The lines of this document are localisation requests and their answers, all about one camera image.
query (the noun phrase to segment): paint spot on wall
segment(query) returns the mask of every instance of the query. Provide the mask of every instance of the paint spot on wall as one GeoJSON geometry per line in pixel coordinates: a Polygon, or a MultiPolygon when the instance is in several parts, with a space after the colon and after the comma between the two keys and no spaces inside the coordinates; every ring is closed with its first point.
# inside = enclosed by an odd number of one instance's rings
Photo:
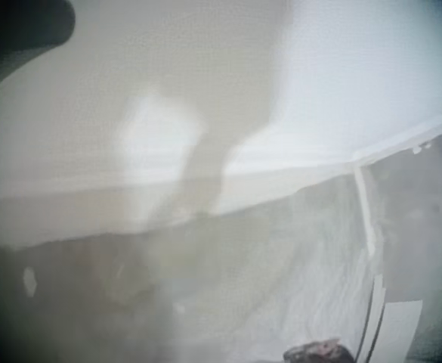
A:
{"type": "Polygon", "coordinates": [[[420,146],[415,146],[415,147],[412,148],[412,152],[413,152],[414,154],[418,154],[418,153],[420,153],[421,151],[422,151],[422,148],[421,148],[420,146]]]}
{"type": "Polygon", "coordinates": [[[26,295],[28,297],[33,297],[36,292],[38,283],[36,282],[34,270],[31,267],[26,267],[24,269],[23,283],[24,283],[24,289],[26,290],[26,295]]]}

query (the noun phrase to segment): dark object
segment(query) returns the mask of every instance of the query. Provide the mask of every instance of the dark object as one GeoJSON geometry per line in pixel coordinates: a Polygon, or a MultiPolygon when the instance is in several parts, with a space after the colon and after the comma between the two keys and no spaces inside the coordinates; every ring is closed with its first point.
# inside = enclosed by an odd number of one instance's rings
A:
{"type": "Polygon", "coordinates": [[[283,354],[283,359],[288,363],[355,363],[348,349],[338,341],[330,339],[295,346],[283,354]]]}
{"type": "Polygon", "coordinates": [[[75,12],[67,0],[0,0],[0,82],[66,42],[74,28],[75,12]]]}

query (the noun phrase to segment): paint smear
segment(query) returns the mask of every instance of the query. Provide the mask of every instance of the paint smear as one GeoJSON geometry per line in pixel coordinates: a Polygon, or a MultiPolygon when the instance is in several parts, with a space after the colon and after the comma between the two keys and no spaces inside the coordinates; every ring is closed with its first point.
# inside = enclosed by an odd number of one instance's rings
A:
{"type": "Polygon", "coordinates": [[[414,154],[418,154],[418,153],[420,153],[421,151],[422,151],[422,148],[421,148],[420,146],[415,146],[415,147],[412,148],[412,152],[413,152],[414,154]]]}
{"type": "Polygon", "coordinates": [[[36,292],[38,283],[36,282],[34,270],[31,267],[26,267],[24,269],[23,283],[24,283],[24,289],[26,290],[26,295],[28,297],[33,297],[36,292]]]}

